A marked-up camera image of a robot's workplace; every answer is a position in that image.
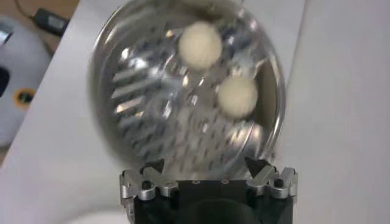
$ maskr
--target white surface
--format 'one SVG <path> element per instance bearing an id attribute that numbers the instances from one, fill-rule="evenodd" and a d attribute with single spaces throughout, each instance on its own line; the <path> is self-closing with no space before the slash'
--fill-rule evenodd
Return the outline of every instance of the white surface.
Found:
<path id="1" fill-rule="evenodd" d="M 279 163 L 295 223 L 390 222 L 390 1 L 308 1 Z"/>
<path id="2" fill-rule="evenodd" d="M 112 4 L 77 10 L 1 170 L 0 223 L 120 209 L 123 167 L 93 131 L 85 92 Z M 388 0 L 307 2 L 278 142 L 278 163 L 300 173 L 295 223 L 389 223 L 389 12 Z"/>

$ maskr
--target cotton ball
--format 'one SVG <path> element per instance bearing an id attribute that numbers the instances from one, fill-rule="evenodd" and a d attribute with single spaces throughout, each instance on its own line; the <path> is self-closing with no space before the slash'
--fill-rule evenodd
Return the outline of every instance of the cotton ball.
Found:
<path id="1" fill-rule="evenodd" d="M 257 87 L 253 79 L 233 76 L 222 82 L 218 104 L 229 117 L 238 119 L 252 112 L 257 102 Z"/>
<path id="2" fill-rule="evenodd" d="M 179 55 L 193 69 L 208 69 L 221 53 L 221 37 L 209 23 L 196 22 L 188 26 L 180 37 Z"/>

